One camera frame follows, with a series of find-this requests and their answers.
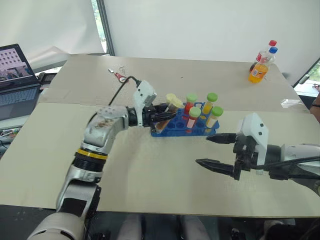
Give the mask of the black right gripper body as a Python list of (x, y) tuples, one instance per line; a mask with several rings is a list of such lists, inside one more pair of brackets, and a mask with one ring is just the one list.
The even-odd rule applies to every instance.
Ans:
[(233, 153), (235, 153), (234, 173), (256, 169), (258, 158), (256, 145), (257, 142), (252, 136), (236, 135), (233, 146)]

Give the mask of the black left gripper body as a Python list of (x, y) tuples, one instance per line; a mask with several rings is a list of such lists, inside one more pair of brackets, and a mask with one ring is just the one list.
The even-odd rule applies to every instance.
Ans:
[(160, 121), (162, 107), (160, 105), (145, 106), (142, 110), (143, 127), (153, 128), (155, 123)]

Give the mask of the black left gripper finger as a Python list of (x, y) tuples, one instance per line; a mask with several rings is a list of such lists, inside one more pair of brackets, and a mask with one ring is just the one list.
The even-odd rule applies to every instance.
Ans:
[(172, 111), (169, 110), (169, 105), (167, 103), (161, 103), (156, 106), (156, 113), (158, 115), (170, 115)]
[(156, 115), (156, 122), (164, 122), (164, 121), (170, 121), (172, 118), (174, 118), (177, 115), (176, 112), (162, 112)]

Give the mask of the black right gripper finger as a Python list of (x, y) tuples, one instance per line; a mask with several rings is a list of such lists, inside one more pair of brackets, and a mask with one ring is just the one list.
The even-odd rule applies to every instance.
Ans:
[(234, 144), (236, 139), (236, 133), (216, 133), (206, 137), (207, 141), (217, 144)]
[(230, 165), (230, 164), (221, 163), (218, 160), (213, 160), (208, 158), (196, 159), (195, 162), (212, 172), (230, 176), (237, 181), (240, 180), (240, 176), (241, 176), (240, 163), (235, 163), (234, 165)]

